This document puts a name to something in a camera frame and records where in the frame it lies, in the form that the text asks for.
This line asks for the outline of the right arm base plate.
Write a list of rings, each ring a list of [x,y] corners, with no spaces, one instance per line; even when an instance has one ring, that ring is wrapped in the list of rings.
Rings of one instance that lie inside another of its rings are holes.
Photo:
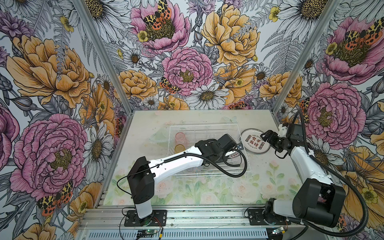
[[[245,211],[245,217],[251,226],[289,226],[291,222],[287,218],[266,213],[264,209],[249,208]]]

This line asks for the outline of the red character plate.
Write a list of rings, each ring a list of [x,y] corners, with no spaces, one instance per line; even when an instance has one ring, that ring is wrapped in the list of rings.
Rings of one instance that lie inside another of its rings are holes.
[[[264,154],[270,149],[270,144],[261,138],[263,132],[258,129],[246,129],[241,133],[244,149],[253,154]]]

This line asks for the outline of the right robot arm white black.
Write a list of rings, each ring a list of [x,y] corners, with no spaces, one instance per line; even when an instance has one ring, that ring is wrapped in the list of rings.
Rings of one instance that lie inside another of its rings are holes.
[[[346,197],[344,189],[313,158],[302,126],[283,124],[279,132],[268,130],[263,141],[278,153],[286,152],[299,174],[302,186],[291,201],[271,198],[263,212],[266,218],[296,218],[313,224],[335,227]]]

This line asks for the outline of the green rim hao shi plate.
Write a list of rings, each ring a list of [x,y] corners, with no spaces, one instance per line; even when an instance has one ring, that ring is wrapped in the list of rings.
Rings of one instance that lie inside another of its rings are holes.
[[[236,150],[234,150],[234,151],[228,151],[228,152],[225,153],[225,155],[224,155],[224,159],[225,159],[225,160],[228,160],[228,159],[236,159],[236,158],[238,158],[238,157],[241,158],[241,154],[240,154],[238,151],[236,151]]]

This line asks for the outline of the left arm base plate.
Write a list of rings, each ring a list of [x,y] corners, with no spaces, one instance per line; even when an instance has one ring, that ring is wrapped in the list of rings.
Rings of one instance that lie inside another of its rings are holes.
[[[153,213],[140,219],[137,211],[129,210],[125,214],[125,227],[164,227],[167,222],[167,210],[153,210]]]

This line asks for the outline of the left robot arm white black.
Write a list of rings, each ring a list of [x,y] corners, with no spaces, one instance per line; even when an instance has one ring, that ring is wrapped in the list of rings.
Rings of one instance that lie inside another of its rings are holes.
[[[126,178],[138,218],[143,221],[154,215],[151,199],[155,195],[155,185],[184,170],[209,164],[228,177],[243,176],[248,169],[248,161],[237,145],[230,135],[225,134],[218,140],[199,141],[166,158],[151,161],[146,157],[137,159]]]

